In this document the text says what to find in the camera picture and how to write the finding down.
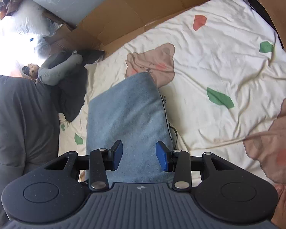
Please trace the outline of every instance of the mattress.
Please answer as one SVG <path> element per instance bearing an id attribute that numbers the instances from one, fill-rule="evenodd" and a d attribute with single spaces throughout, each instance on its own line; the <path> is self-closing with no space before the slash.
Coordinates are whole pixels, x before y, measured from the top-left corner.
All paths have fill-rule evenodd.
<path id="1" fill-rule="evenodd" d="M 79 116 L 61 122 L 60 153 L 85 154 L 88 102 L 145 71 L 178 132 L 177 148 L 191 156 L 210 151 L 271 183 L 286 183 L 286 53 L 244 1 L 194 7 L 90 68 Z M 192 184 L 200 181 L 192 172 Z"/>

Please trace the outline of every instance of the white pillow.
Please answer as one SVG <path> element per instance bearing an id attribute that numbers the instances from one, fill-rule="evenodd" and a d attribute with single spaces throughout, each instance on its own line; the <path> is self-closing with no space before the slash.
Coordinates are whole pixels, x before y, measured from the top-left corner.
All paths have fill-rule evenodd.
<path id="1" fill-rule="evenodd" d="M 52 36 L 52 22 L 43 17 L 44 8 L 32 0 L 23 0 L 12 16 L 6 16 L 2 20 L 2 32 L 18 34 L 35 34 L 40 36 Z"/>

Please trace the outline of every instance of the folded blue cloth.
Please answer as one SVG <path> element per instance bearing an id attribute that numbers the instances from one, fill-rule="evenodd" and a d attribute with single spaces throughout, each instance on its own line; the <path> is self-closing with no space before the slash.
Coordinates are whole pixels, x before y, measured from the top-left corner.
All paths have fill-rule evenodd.
<path id="1" fill-rule="evenodd" d="M 133 75 L 92 99 L 89 103 L 86 151 L 110 149 L 123 142 L 123 156 L 116 171 L 106 171 L 113 182 L 156 183 L 173 180 L 162 171 L 156 143 L 173 150 L 164 104 L 153 78 Z"/>

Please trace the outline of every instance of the green leaf print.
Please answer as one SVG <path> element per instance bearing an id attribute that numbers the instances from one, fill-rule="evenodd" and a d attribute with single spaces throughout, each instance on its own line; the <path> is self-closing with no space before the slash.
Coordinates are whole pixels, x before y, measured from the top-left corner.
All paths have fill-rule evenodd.
<path id="1" fill-rule="evenodd" d="M 224 105 L 226 108 L 230 109 L 234 107 L 234 103 L 231 98 L 223 93 L 210 89 L 206 89 L 209 100 L 217 105 Z"/>
<path id="2" fill-rule="evenodd" d="M 273 45 L 271 45 L 268 41 L 264 41 L 260 44 L 259 52 L 268 53 L 273 51 Z"/>
<path id="3" fill-rule="evenodd" d="M 78 144 L 78 145 L 83 145 L 84 144 L 83 139 L 80 136 L 78 136 L 77 134 L 75 134 L 74 140 L 75 140 L 75 143 Z"/>

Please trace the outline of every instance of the human foot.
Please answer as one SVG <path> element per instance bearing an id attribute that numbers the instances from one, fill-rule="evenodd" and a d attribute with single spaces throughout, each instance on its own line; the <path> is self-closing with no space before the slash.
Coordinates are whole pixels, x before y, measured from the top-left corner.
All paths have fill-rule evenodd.
<path id="1" fill-rule="evenodd" d="M 278 192 L 278 205 L 271 222 L 280 229 L 286 229 L 286 185 L 277 184 L 275 189 Z"/>

